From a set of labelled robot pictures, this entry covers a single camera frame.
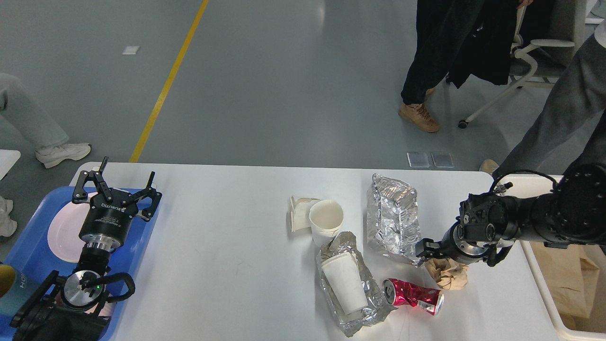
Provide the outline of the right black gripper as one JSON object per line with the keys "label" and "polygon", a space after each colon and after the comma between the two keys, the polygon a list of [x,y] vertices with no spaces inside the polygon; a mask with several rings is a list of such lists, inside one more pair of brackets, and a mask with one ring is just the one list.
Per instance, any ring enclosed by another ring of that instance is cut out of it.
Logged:
{"label": "right black gripper", "polygon": [[415,255],[422,261],[448,257],[456,262],[471,265],[483,261],[492,253],[491,246],[479,245],[487,241],[489,240],[486,237],[485,223],[455,223],[445,233],[442,241],[436,242],[431,239],[418,241],[415,244]]}

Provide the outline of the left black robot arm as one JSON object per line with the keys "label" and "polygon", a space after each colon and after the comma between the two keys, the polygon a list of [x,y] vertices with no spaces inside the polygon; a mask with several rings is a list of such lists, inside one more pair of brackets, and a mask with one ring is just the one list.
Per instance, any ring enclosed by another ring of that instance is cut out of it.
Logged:
{"label": "left black robot arm", "polygon": [[16,276],[1,296],[2,339],[99,341],[114,332],[162,194],[154,172],[144,188],[111,188],[107,162],[48,194],[6,258]]}

